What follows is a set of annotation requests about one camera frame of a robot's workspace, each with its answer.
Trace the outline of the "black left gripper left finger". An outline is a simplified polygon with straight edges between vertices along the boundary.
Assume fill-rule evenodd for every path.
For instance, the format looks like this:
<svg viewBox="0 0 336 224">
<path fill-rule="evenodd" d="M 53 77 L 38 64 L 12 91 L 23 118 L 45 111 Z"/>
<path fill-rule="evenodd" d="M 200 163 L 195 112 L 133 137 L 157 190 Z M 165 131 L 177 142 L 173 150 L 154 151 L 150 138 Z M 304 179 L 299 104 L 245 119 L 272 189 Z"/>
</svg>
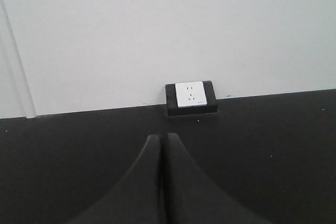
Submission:
<svg viewBox="0 0 336 224">
<path fill-rule="evenodd" d="M 69 223 L 160 223 L 161 154 L 160 137 L 149 135 L 122 179 Z"/>
</svg>

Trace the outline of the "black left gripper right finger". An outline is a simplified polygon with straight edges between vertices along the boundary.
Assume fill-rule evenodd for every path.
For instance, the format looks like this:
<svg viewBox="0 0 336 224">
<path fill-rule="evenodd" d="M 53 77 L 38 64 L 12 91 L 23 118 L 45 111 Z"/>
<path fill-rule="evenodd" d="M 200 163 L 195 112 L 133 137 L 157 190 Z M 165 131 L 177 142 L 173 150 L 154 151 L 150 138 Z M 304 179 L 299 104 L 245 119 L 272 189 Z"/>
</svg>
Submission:
<svg viewBox="0 0 336 224">
<path fill-rule="evenodd" d="M 168 223 L 268 223 L 221 190 L 176 133 L 163 142 L 163 192 Z"/>
</svg>

